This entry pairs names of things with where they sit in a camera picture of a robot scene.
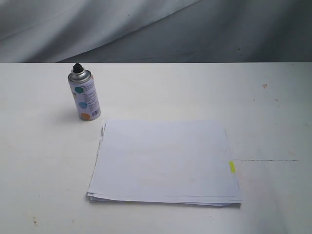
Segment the white spray paint can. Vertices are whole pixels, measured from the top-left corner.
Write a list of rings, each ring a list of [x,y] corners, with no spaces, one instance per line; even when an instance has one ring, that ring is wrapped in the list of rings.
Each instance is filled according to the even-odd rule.
[[[76,63],[68,75],[68,83],[79,117],[85,121],[97,119],[101,109],[92,73]]]

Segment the white paper stack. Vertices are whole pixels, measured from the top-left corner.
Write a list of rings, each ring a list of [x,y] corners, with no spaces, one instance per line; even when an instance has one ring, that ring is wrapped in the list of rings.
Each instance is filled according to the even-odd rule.
[[[108,120],[91,201],[225,206],[242,194],[224,127],[213,120]]]

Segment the yellow tape marker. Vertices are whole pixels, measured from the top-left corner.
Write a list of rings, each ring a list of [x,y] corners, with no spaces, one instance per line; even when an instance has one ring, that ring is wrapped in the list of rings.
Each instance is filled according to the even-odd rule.
[[[235,164],[233,161],[229,162],[231,173],[236,173]]]

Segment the grey backdrop cloth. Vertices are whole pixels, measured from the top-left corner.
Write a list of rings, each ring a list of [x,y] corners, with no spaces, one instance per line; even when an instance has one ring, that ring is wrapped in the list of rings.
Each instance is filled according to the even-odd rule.
[[[5,62],[302,62],[309,0],[3,0]]]

